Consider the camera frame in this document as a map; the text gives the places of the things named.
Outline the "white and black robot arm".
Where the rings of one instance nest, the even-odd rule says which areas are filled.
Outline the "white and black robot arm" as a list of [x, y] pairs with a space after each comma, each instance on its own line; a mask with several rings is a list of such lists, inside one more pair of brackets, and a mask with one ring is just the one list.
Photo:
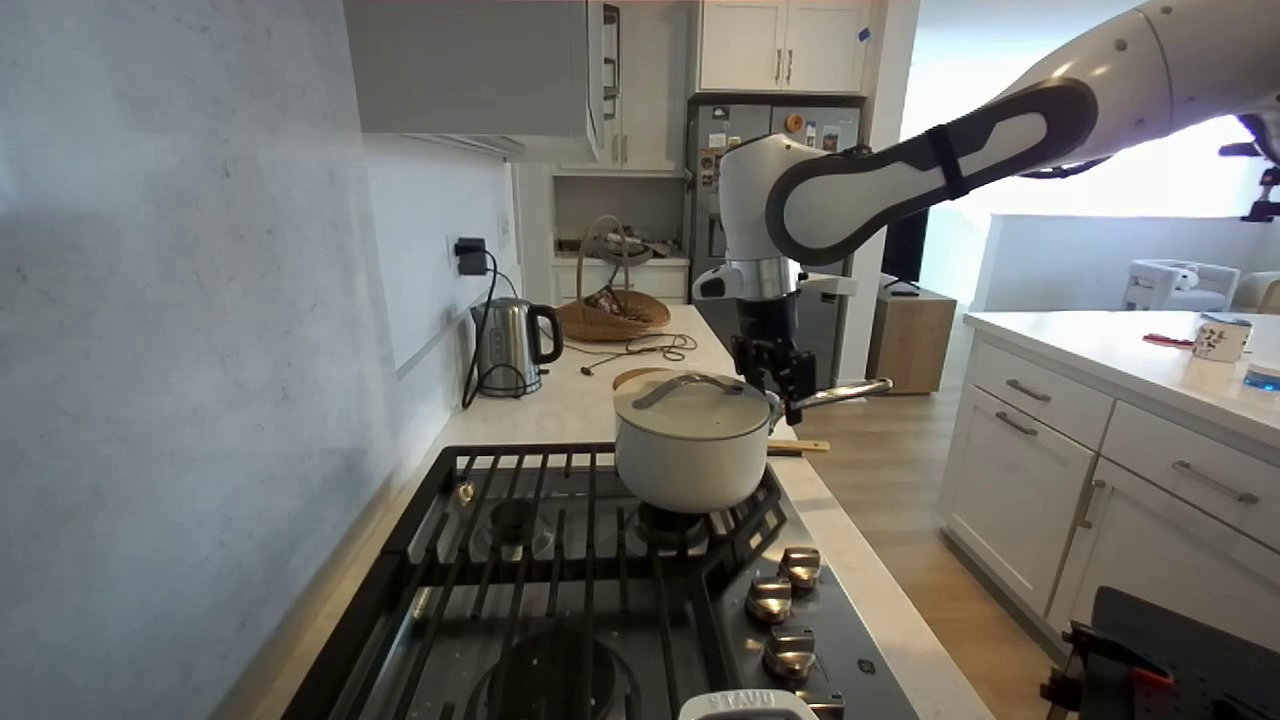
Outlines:
[[818, 388], [796, 348], [799, 267], [859, 254], [1004, 176], [1080, 176], [1125, 148], [1235, 117], [1277, 155], [1280, 0], [1138, 0], [1071, 35], [988, 103], [889, 148], [817, 154], [784, 133], [719, 155], [724, 263], [701, 298], [727, 302], [737, 376], [787, 419], [881, 392]]

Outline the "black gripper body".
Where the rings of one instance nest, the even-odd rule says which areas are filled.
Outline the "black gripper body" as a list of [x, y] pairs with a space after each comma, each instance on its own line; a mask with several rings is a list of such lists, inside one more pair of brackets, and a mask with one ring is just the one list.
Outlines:
[[805, 419], [805, 399], [817, 392], [817, 355], [790, 345], [796, 320], [787, 302], [737, 306], [737, 371], [784, 404], [784, 419]]

